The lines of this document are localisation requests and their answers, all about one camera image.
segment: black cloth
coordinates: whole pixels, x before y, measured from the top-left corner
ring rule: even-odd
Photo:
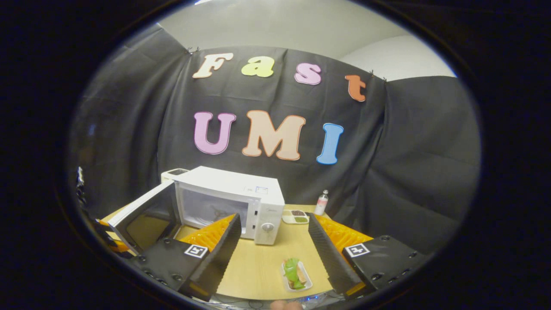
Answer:
[[[208,78],[192,78],[209,54],[231,52]],[[241,69],[255,56],[275,60],[270,77]],[[321,68],[318,85],[298,83],[296,66]],[[346,75],[365,82],[364,102],[348,93]],[[297,161],[249,157],[250,110],[267,111],[274,127],[288,115],[306,119]],[[194,114],[237,116],[218,155],[195,146]],[[323,124],[344,127],[336,157],[316,161]],[[480,138],[473,102],[457,78],[387,82],[328,57],[273,47],[225,47],[190,54],[156,26],[108,59],[75,116],[71,169],[83,168],[90,213],[104,217],[159,184],[159,175],[199,165],[277,178],[287,204],[315,204],[329,190],[326,212],[372,236],[390,234],[421,252],[435,249],[458,225],[477,183]]]

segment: microwave label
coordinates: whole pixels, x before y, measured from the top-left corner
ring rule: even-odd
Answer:
[[[259,194],[267,194],[268,193],[268,188],[262,188],[260,186],[257,186],[256,187],[256,192],[259,193]]]

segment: letter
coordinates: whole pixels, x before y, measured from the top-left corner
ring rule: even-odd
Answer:
[[[281,148],[275,154],[279,159],[296,161],[300,158],[299,138],[300,129],[306,123],[304,117],[287,116],[277,131],[266,111],[252,110],[247,113],[247,117],[251,119],[251,130],[247,146],[242,150],[243,155],[260,156],[262,151],[258,148],[258,144],[262,140],[264,151],[268,157],[272,156],[281,143]]]
[[[345,76],[348,80],[348,94],[354,100],[359,102],[365,101],[365,96],[360,94],[360,87],[365,88],[365,83],[361,81],[359,76]]]
[[[296,67],[298,73],[295,74],[295,80],[302,84],[318,85],[321,82],[321,68],[311,63],[300,63]]]
[[[330,122],[323,125],[325,131],[325,142],[323,142],[323,149],[321,155],[316,160],[320,164],[333,165],[337,163],[337,145],[339,144],[339,138],[344,132],[344,128],[339,125],[332,124]]]
[[[210,69],[218,70],[224,63],[224,60],[231,60],[234,58],[233,53],[225,53],[225,54],[210,54],[205,56],[205,61],[199,68],[199,71],[195,72],[192,77],[193,78],[206,78],[212,75],[212,72]]]
[[[274,59],[268,56],[253,57],[249,59],[248,65],[241,69],[241,73],[246,76],[269,77],[274,73],[274,63]]]
[[[228,147],[231,123],[237,119],[237,116],[231,113],[220,113],[218,115],[218,119],[220,120],[220,135],[216,144],[207,141],[208,123],[211,119],[212,113],[210,112],[195,113],[195,146],[199,151],[206,154],[221,154]]]

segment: open microwave door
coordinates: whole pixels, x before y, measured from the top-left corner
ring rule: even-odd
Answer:
[[[132,201],[109,226],[135,254],[162,238],[174,238],[182,226],[176,202],[176,184],[166,181]]]

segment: white tray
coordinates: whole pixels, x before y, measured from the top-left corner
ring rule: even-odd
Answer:
[[[284,210],[283,211],[283,216],[281,217],[283,222],[285,222],[287,224],[308,224],[310,222],[310,218],[308,217],[308,215],[292,215],[291,211],[300,211],[300,210]],[[304,218],[306,220],[306,222],[297,222],[295,220],[295,217]]]
[[[281,264],[281,275],[283,276],[283,282],[285,283],[285,288],[289,292],[302,292],[302,291],[306,291],[307,289],[312,287],[312,281],[310,280],[310,277],[308,276],[308,273],[306,272],[306,269],[304,269],[304,265],[302,264],[302,261],[299,261],[299,263],[296,266],[297,266],[297,268],[300,268],[300,270],[302,270],[302,273],[306,277],[306,283],[304,284],[304,288],[301,288],[299,290],[293,290],[289,286],[289,281],[287,281],[287,277],[285,276],[285,263]]]

